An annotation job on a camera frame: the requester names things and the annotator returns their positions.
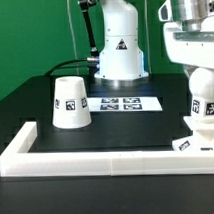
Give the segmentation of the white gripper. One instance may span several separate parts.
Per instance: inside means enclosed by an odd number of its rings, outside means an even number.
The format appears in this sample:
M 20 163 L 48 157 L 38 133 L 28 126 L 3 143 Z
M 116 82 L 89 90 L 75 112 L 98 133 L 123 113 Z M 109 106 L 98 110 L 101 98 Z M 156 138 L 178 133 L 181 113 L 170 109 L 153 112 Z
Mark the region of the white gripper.
M 165 23 L 163 35 L 172 62 L 214 69 L 214 19 L 205 19 L 200 32 L 184 32 L 179 22 Z

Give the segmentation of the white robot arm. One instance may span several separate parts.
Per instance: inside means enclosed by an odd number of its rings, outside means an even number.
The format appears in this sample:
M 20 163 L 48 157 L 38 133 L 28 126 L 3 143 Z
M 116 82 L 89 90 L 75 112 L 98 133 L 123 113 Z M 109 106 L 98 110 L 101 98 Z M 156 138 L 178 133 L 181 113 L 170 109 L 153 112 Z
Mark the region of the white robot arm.
M 98 50 L 89 8 L 101 4 L 105 46 Z M 148 76 L 138 46 L 138 11 L 125 0 L 78 0 L 89 36 L 91 54 L 98 61 L 94 77 L 114 87 L 141 82 Z M 168 58 L 195 70 L 214 74 L 214 0 L 165 0 L 158 11 Z

